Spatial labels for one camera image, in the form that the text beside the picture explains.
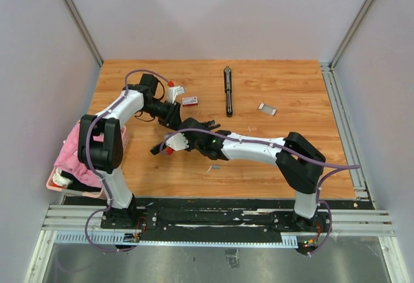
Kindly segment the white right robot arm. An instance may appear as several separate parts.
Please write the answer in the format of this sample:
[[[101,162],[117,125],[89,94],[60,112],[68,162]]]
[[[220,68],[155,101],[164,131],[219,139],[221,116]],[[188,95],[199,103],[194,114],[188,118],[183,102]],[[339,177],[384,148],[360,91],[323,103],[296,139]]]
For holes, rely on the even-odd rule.
[[[247,137],[228,130],[218,130],[217,135],[185,131],[188,150],[198,150],[211,160],[249,160],[279,168],[288,185],[295,190],[293,223],[300,231],[308,231],[316,224],[316,185],[323,173],[320,163],[325,156],[304,136],[290,132],[287,137],[261,139]]]

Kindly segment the black stapler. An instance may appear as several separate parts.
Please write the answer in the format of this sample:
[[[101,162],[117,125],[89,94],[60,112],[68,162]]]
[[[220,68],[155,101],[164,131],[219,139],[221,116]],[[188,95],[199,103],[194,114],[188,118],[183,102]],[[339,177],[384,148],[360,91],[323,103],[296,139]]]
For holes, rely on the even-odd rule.
[[[224,92],[226,94],[226,116],[231,117],[233,115],[232,105],[232,70],[227,65],[224,70]]]
[[[183,121],[180,125],[178,125],[176,128],[172,128],[173,131],[179,131],[179,130],[183,130],[186,128],[196,128],[196,129],[200,129],[200,130],[206,130],[206,131],[213,131],[214,129],[220,128],[221,125],[219,123],[216,123],[216,121],[214,120],[209,120],[209,121],[204,121],[204,122],[199,122],[198,120],[190,117],[188,119],[186,119],[185,121]],[[163,150],[164,147],[166,145],[162,144],[162,142],[154,145],[151,149],[150,152],[152,155],[158,155],[160,154]]]

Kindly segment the small white staple tray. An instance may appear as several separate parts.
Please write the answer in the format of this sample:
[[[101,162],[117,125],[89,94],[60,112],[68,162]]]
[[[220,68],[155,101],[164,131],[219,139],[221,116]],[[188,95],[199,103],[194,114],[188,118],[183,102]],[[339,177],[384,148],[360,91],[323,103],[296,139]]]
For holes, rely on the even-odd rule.
[[[274,116],[276,114],[277,109],[264,103],[260,103],[258,110],[260,110],[263,113],[266,113],[267,115]]]

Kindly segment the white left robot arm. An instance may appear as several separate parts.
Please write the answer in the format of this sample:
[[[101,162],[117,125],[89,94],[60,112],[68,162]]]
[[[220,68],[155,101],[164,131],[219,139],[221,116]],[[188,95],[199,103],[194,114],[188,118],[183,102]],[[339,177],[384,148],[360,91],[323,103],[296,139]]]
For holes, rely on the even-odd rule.
[[[137,113],[147,113],[173,131],[182,123],[180,104],[162,101],[156,92],[160,82],[174,83],[158,73],[137,69],[125,76],[120,95],[95,115],[80,119],[78,160],[100,180],[107,196],[106,216],[129,229],[138,222],[135,197],[128,189],[121,164],[124,156],[121,127]]]

